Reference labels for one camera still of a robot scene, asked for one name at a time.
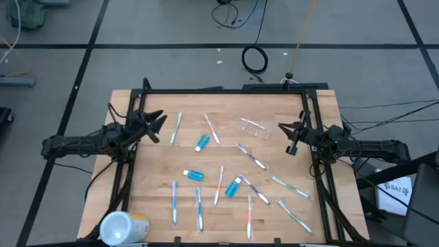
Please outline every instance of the black cable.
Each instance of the black cable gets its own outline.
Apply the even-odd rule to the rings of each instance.
[[[429,108],[430,106],[433,106],[433,105],[435,105],[435,104],[439,104],[439,102],[434,102],[434,103],[431,103],[431,104],[429,104],[429,105],[426,105],[426,106],[423,106],[423,107],[417,108],[416,110],[412,110],[412,111],[409,111],[408,113],[405,113],[405,114],[402,114],[402,115],[399,115],[399,116],[393,117],[393,118],[391,118],[391,119],[389,119],[389,120],[382,121],[381,123],[377,123],[377,124],[375,124],[375,125],[373,125],[373,126],[369,126],[369,127],[367,127],[367,128],[362,128],[361,130],[359,130],[359,131],[353,133],[352,135],[354,135],[354,134],[358,134],[358,133],[363,132],[363,131],[365,131],[365,130],[369,130],[369,129],[371,129],[371,128],[376,128],[376,127],[379,127],[379,126],[383,126],[383,125],[386,125],[386,124],[392,123],[392,122],[394,122],[394,121],[396,121],[396,120],[398,120],[398,119],[401,119],[401,118],[403,118],[403,117],[409,116],[409,115],[414,114],[414,113],[417,113],[417,112],[419,112],[419,111],[421,111],[421,110],[424,110],[424,109],[426,109],[426,108]]]
[[[344,162],[346,164],[348,164],[349,166],[351,166],[353,169],[355,169],[351,164],[347,163],[346,161],[342,161],[342,160],[338,160],[341,162]],[[361,173],[358,172],[357,170],[357,174],[361,177],[361,179],[365,180],[369,185],[372,185],[373,187],[381,190],[382,192],[384,192],[386,195],[390,196],[392,199],[396,200],[397,202],[401,203],[402,205],[404,205],[404,207],[407,208],[407,210],[413,211],[414,213],[419,214],[420,216],[424,217],[425,219],[429,220],[430,222],[433,222],[434,224],[439,225],[439,222],[435,219],[432,219],[431,217],[429,217],[428,215],[425,215],[424,213],[421,213],[420,211],[417,211],[416,209],[413,209],[411,207],[409,207],[409,205],[407,205],[405,202],[403,202],[402,200],[399,200],[398,198],[394,197],[392,194],[388,193],[386,190],[380,188],[380,186],[370,182],[367,178],[365,178]]]
[[[327,170],[327,167],[323,164],[323,163],[321,163],[321,164],[319,164],[319,171],[320,171],[320,165],[323,165],[323,171],[321,171],[319,174],[318,174],[318,176],[322,176],[325,172],[326,172],[326,170]],[[309,166],[309,175],[311,176],[311,177],[313,177],[313,178],[316,178],[316,175],[315,174],[312,174],[311,173],[311,168],[313,167],[313,164],[311,164],[310,166]]]
[[[413,102],[403,102],[403,103],[384,104],[384,105],[375,105],[375,106],[359,106],[359,107],[343,106],[343,107],[339,107],[339,108],[340,109],[369,109],[369,108],[376,108],[376,107],[401,106],[401,105],[405,105],[405,104],[437,102],[437,101],[439,101],[439,99],[418,100],[418,101],[413,101]]]
[[[91,185],[93,184],[93,182],[95,182],[96,178],[99,177],[102,173],[104,173],[112,164],[114,163],[114,161],[111,161],[107,166],[105,166],[98,174],[96,174],[96,176],[90,181],[90,183],[87,185],[87,189],[85,190],[85,198],[84,201],[87,201],[87,195],[88,195],[88,191],[91,187]]]
[[[67,168],[73,168],[73,169],[80,170],[82,172],[86,172],[88,174],[93,174],[92,172],[89,172],[89,171],[87,171],[85,169],[82,169],[82,168],[79,168],[79,167],[74,167],[74,166],[71,166],[71,165],[63,165],[63,164],[58,164],[58,163],[54,163],[54,165],[58,165],[58,166],[61,166],[61,167],[67,167]]]
[[[110,113],[111,113],[111,111],[113,111],[118,117],[126,118],[126,116],[122,116],[122,115],[120,115],[120,114],[117,112],[117,110],[115,109],[115,107],[114,107],[110,102],[108,103],[108,110],[110,111]]]
[[[258,36],[256,37],[256,40],[255,40],[254,44],[245,47],[244,50],[242,51],[242,54],[241,54],[241,62],[242,62],[242,65],[244,66],[244,68],[246,69],[246,71],[247,71],[248,73],[252,74],[252,75],[253,75],[253,76],[254,76],[254,77],[255,77],[260,83],[263,83],[263,84],[264,84],[265,82],[262,80],[262,78],[260,78],[260,77],[257,76],[257,75],[260,75],[260,74],[264,73],[264,72],[267,70],[267,67],[268,67],[268,55],[266,54],[266,52],[265,52],[262,48],[260,48],[260,47],[257,46],[257,43],[258,43],[258,40],[259,40],[259,36],[261,35],[261,30],[262,30],[263,20],[264,20],[264,18],[265,18],[265,11],[267,10],[267,2],[268,2],[268,0],[265,0],[265,4],[264,4],[264,7],[263,7],[263,12],[262,12],[261,24],[259,25]],[[263,67],[262,67],[261,69],[252,69],[252,68],[250,68],[250,67],[247,65],[247,62],[246,62],[246,53],[247,53],[247,51],[248,51],[249,49],[255,49],[256,51],[258,51],[258,52],[262,55],[262,57],[263,57]]]
[[[363,165],[364,164],[366,164],[368,161],[369,161],[369,159],[370,158],[367,158],[358,168],[357,168],[357,171],[359,171],[362,167],[363,167]]]
[[[396,123],[409,123],[409,122],[422,122],[422,121],[439,121],[439,119],[413,119],[413,120],[401,120],[401,121],[393,121],[389,124]],[[382,121],[352,121],[351,124],[378,124]]]
[[[227,28],[231,28],[231,29],[237,29],[237,28],[240,28],[240,27],[242,27],[243,25],[245,25],[245,24],[247,23],[248,19],[250,19],[250,17],[253,15],[254,10],[256,10],[256,6],[258,5],[258,2],[259,2],[259,0],[256,0],[256,3],[254,4],[254,7],[253,7],[252,11],[250,12],[250,14],[248,15],[247,19],[246,19],[241,25],[238,25],[238,26],[236,26],[236,27],[234,27],[233,25],[236,23],[236,20],[237,20],[237,18],[238,18],[238,16],[239,16],[239,10],[238,10],[238,8],[237,8],[235,5],[233,5],[233,4],[231,4],[231,3],[227,3],[227,5],[230,5],[230,6],[234,7],[235,10],[236,10],[236,16],[234,17],[234,19],[233,19],[233,21],[232,21],[232,23],[231,23],[232,25],[226,25],[226,24],[220,23],[220,22],[215,18],[215,16],[213,15],[213,13],[214,13],[214,12],[215,12],[220,6],[224,6],[224,4],[219,4],[218,6],[216,6],[215,8],[213,8],[213,10],[212,10],[212,12],[211,12],[211,16],[212,16],[212,19],[213,19],[216,23],[220,24],[222,27],[227,27]]]
[[[252,68],[250,68],[247,65],[247,62],[246,62],[246,52],[249,49],[255,49],[255,50],[257,50],[262,55],[262,57],[263,57],[263,67],[261,69],[252,69]],[[242,51],[241,62],[242,62],[242,65],[244,66],[244,68],[246,69],[246,71],[248,73],[252,74],[260,83],[265,84],[265,82],[262,80],[262,78],[257,76],[257,75],[260,75],[260,74],[264,73],[267,70],[267,67],[268,67],[268,55],[266,54],[266,52],[262,48],[257,47],[256,45],[249,45],[249,46],[247,46]]]

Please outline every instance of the toothbrush handle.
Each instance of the toothbrush handle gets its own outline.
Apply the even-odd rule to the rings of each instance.
[[[198,224],[200,225],[200,232],[203,231],[203,210],[201,202],[198,203]]]

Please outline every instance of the wooden table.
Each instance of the wooden table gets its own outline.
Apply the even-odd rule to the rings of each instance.
[[[113,91],[111,103],[119,113],[126,112],[129,95],[130,91]],[[334,91],[318,91],[318,99],[323,124],[341,126]],[[149,218],[151,228],[145,238],[146,242],[173,242],[175,236],[182,237],[182,242],[248,242],[246,224],[249,187],[242,183],[234,198],[227,198],[224,193],[238,174],[243,174],[272,203],[268,206],[250,192],[253,201],[253,242],[272,243],[275,237],[280,237],[283,243],[325,242],[316,183],[309,175],[311,165],[309,148],[299,143],[297,155],[286,154],[285,148],[290,141],[276,127],[279,122],[298,121],[298,114],[303,109],[299,95],[147,95],[145,111],[160,109],[168,115],[158,135],[161,142],[153,144],[146,137],[139,144],[128,209],[128,212],[140,213]],[[183,116],[182,122],[174,146],[170,147],[170,136],[176,126],[177,113],[180,111]],[[197,153],[194,148],[199,138],[203,134],[211,136],[202,113],[209,114],[221,145],[216,144],[211,138],[206,148]],[[270,137],[263,140],[236,128],[237,115],[248,115],[263,121],[263,124],[272,127]],[[107,115],[106,124],[110,122],[110,115]],[[235,146],[237,142],[267,164],[268,171],[257,167],[238,150]],[[109,162],[109,157],[98,156],[93,175],[101,171]],[[220,165],[224,165],[224,179],[218,204],[214,207],[213,197]],[[78,237],[85,236],[107,209],[115,169],[116,165],[113,165],[91,187]],[[183,176],[185,169],[204,172],[204,181],[197,182]],[[313,201],[308,201],[282,187],[271,179],[272,176],[278,176],[281,180],[311,194],[314,197]],[[333,165],[333,176],[341,210],[360,234],[368,238],[352,168],[345,163],[336,163]],[[178,228],[172,228],[173,180],[178,181],[176,192]],[[200,186],[202,194],[203,234],[199,234],[196,230],[196,186]],[[276,203],[278,198],[282,198],[289,209],[301,217],[315,234],[308,234],[302,226],[291,219]],[[329,207],[328,211],[332,237],[336,239],[333,214]]]

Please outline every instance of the clear plastic container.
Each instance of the clear plastic container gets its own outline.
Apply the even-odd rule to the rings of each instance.
[[[241,130],[262,139],[267,139],[272,131],[271,128],[264,126],[262,121],[257,121],[249,116],[237,116],[236,124]]]

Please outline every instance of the concrete floor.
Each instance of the concrete floor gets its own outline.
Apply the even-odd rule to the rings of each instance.
[[[5,1],[0,0],[0,16]],[[72,0],[70,8],[50,9],[38,31],[23,32],[21,44],[87,44],[102,0]],[[240,18],[254,1],[236,3]],[[405,1],[423,42],[439,43],[434,0]],[[311,1],[269,1],[260,43],[295,43]],[[193,44],[254,42],[263,4],[247,24],[237,30],[220,28],[211,19],[215,0],[110,0],[97,44]],[[218,18],[225,18],[219,11]],[[2,17],[0,35],[15,39],[16,29]],[[416,44],[396,1],[318,1],[304,43]],[[0,239],[14,246],[23,227],[45,161],[41,141],[56,133],[69,98],[84,49],[20,49],[32,65],[37,85],[33,89],[0,88],[0,106],[13,109],[16,121],[0,143]],[[268,70],[261,76],[278,83],[291,66],[293,49],[266,49]],[[439,65],[439,50],[429,50]],[[261,63],[249,54],[252,64]],[[19,58],[0,67],[0,74],[23,70]],[[66,135],[97,129],[106,115],[106,102],[115,89],[141,86],[148,77],[155,89],[224,86],[241,88],[255,83],[241,64],[241,49],[94,49]],[[438,87],[418,49],[303,49],[295,71],[299,82],[327,82],[340,106],[391,104],[438,99]],[[342,109],[351,121],[382,121],[422,106],[395,106],[369,110]],[[408,119],[439,118],[437,107]],[[399,139],[409,145],[412,158],[438,146],[437,122],[394,123],[364,131],[358,139]],[[59,163],[92,170],[95,157],[67,157]],[[385,164],[373,163],[379,167]],[[73,241],[84,206],[84,191],[91,176],[54,167],[27,244]],[[370,226],[373,240],[400,243]]]

